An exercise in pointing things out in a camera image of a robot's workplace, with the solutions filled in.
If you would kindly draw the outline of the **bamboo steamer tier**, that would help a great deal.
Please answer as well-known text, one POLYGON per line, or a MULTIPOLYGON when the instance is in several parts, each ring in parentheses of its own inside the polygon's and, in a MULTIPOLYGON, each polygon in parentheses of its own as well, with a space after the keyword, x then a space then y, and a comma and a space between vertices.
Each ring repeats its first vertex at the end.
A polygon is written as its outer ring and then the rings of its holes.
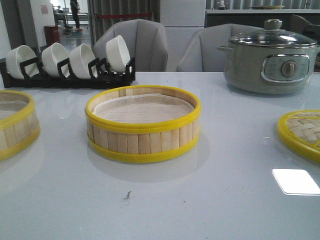
POLYGON ((103 91, 85 106, 89 145, 106 158, 126 163, 155 163, 191 150, 200 136, 199 98, 172 86, 133 85, 103 91), (162 94, 190 103, 194 110, 180 118, 157 123, 120 123, 93 114, 104 101, 143 94, 162 94))
POLYGON ((0 120, 0 159, 2 161, 29 147, 40 134, 40 122, 33 97, 22 91, 0 91, 0 102, 16 100, 26 102, 27 106, 0 120))

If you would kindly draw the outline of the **woven bamboo steamer lid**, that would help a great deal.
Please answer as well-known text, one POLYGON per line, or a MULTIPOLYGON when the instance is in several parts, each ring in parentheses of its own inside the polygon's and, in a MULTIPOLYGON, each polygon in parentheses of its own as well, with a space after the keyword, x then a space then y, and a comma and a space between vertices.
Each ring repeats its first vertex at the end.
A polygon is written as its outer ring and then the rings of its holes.
POLYGON ((315 163, 320 162, 320 111, 297 110, 277 121, 280 140, 293 152, 315 163))

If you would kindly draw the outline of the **paper liner in centre tier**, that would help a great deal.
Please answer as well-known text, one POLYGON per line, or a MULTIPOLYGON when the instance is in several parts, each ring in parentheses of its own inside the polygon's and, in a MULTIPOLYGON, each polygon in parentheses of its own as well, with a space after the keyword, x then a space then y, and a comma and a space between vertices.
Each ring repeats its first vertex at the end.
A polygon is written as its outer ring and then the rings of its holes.
POLYGON ((193 110, 190 103, 178 97, 148 93, 103 101, 93 108, 93 114, 118 123, 151 124, 175 120, 193 110))

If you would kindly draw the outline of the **paper liner in tier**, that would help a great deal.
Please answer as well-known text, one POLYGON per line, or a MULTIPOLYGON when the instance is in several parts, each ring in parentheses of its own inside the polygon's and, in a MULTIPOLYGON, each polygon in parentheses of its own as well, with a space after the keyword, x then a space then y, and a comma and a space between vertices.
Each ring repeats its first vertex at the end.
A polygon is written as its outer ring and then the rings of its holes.
POLYGON ((93 114, 118 123, 151 124, 175 120, 193 110, 190 103, 178 97, 148 93, 103 101, 93 108, 93 114))
POLYGON ((21 111, 28 105, 27 102, 22 100, 1 101, 0 102, 0 119, 3 120, 21 111))

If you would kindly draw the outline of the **black dish rack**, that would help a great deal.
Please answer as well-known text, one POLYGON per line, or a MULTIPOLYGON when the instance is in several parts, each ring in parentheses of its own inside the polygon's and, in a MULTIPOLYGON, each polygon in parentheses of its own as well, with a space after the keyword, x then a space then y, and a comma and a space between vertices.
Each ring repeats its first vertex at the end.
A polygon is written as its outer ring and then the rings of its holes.
POLYGON ((50 76, 38 57, 23 61, 20 64, 23 79, 13 78, 9 74, 5 60, 5 58, 0 60, 0 73, 5 88, 113 89, 130 86, 132 81, 136 79, 134 57, 125 66, 124 73, 111 71, 110 63, 106 58, 95 58, 88 63, 89 79, 80 79, 74 74, 69 58, 57 63, 58 77, 50 76), (34 76, 28 76, 26 73, 26 67, 31 64, 37 64, 39 69, 39 73, 34 76))

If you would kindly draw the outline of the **white bowl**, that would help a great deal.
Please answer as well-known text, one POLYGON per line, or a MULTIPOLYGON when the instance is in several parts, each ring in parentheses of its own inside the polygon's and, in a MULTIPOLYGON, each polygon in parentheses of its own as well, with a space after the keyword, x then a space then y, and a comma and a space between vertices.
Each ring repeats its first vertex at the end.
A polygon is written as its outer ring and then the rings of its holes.
POLYGON ((20 63, 36 57, 35 52, 27 45, 12 49, 6 56, 5 63, 8 73, 15 79, 23 80, 20 63))
POLYGON ((44 70, 51 77, 59 78, 57 63, 69 58, 69 53, 63 45, 58 42, 47 47, 41 55, 44 70))
POLYGON ((117 35, 105 44, 106 58, 111 69, 117 73, 124 73, 130 61, 130 53, 124 38, 117 35))
POLYGON ((90 79, 88 64, 96 59, 91 48, 83 43, 69 53, 69 61, 73 73, 79 79, 90 79))

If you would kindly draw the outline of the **right grey upholstered chair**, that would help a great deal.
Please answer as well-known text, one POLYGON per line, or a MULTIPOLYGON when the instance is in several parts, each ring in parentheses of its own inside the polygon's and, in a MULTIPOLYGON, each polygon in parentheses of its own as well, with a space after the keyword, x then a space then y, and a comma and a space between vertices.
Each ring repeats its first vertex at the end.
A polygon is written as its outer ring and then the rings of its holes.
POLYGON ((258 30, 256 26, 222 24, 206 27, 194 33, 177 64, 177 72, 223 72, 226 55, 218 50, 233 36, 258 30))

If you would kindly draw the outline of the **grey upholstered chair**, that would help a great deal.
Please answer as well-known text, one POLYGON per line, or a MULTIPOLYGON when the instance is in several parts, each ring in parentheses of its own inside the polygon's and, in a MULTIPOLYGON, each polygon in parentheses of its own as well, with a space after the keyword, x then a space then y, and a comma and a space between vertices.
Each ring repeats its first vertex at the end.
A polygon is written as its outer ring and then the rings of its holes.
POLYGON ((93 53, 105 58, 106 43, 116 36, 122 36, 129 54, 135 58, 138 72, 164 72, 168 60, 168 44, 165 27, 155 21, 134 19, 112 25, 94 44, 93 53))
POLYGON ((258 30, 256 26, 222 24, 206 27, 194 33, 177 64, 177 72, 223 72, 226 55, 218 50, 233 36, 258 30))

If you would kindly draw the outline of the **left grey upholstered chair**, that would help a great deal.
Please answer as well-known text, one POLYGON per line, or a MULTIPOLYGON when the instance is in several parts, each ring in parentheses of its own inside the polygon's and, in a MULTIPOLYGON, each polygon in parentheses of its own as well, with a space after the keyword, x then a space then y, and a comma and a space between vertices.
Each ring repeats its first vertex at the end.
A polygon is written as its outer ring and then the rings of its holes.
POLYGON ((168 44, 165 27, 155 21, 134 19, 112 25, 94 44, 93 53, 105 58, 106 43, 116 36, 122 36, 129 54, 135 58, 138 72, 164 72, 168 60, 168 44))

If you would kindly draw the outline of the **white cabinet in background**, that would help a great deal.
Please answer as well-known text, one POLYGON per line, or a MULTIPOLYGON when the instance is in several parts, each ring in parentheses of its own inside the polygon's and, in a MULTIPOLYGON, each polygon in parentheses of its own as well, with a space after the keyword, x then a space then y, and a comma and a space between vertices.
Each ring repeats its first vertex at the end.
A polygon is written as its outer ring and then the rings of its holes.
POLYGON ((205 0, 161 0, 159 21, 164 26, 168 59, 166 71, 174 72, 192 35, 205 26, 205 0))

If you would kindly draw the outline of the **grey-green electric cooking pot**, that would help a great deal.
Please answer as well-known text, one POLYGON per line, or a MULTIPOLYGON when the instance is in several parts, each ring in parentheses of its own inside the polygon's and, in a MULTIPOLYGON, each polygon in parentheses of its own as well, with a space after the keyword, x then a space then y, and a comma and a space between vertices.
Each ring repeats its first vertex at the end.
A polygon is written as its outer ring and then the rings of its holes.
POLYGON ((279 48, 230 43, 224 77, 241 90, 261 94, 293 94, 308 86, 320 47, 279 48))

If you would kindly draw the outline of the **red bin in background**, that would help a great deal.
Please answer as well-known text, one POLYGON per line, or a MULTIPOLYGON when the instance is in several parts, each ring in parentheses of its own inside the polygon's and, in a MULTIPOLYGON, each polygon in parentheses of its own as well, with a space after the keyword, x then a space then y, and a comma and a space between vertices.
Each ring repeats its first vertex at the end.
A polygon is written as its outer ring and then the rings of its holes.
POLYGON ((57 25, 45 25, 44 34, 46 45, 49 47, 54 43, 60 42, 59 29, 57 25))

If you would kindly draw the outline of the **glass pot lid with knob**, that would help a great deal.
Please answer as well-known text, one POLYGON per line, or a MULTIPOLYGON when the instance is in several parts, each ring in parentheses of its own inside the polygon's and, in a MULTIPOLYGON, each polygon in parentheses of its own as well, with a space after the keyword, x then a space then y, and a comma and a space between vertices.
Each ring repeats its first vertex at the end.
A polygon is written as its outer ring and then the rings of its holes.
POLYGON ((300 33, 281 29, 282 20, 267 19, 264 28, 232 36, 230 43, 273 48, 311 48, 318 42, 300 33))

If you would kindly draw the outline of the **paper liner in left tier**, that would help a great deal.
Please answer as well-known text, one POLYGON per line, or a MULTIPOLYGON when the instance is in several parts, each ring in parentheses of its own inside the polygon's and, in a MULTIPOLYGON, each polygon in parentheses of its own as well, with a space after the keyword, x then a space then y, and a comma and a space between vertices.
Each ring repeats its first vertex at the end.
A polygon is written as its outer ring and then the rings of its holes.
POLYGON ((0 102, 0 119, 3 120, 21 111, 28 105, 27 102, 22 100, 1 101, 0 102))

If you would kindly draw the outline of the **white bowl far left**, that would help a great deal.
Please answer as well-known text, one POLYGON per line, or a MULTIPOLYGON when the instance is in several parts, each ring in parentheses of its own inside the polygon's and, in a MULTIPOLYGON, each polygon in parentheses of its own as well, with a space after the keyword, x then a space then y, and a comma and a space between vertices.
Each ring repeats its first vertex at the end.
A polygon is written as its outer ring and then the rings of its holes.
POLYGON ((15 79, 23 80, 20 63, 36 57, 35 52, 27 45, 12 49, 6 56, 5 63, 8 73, 15 79))

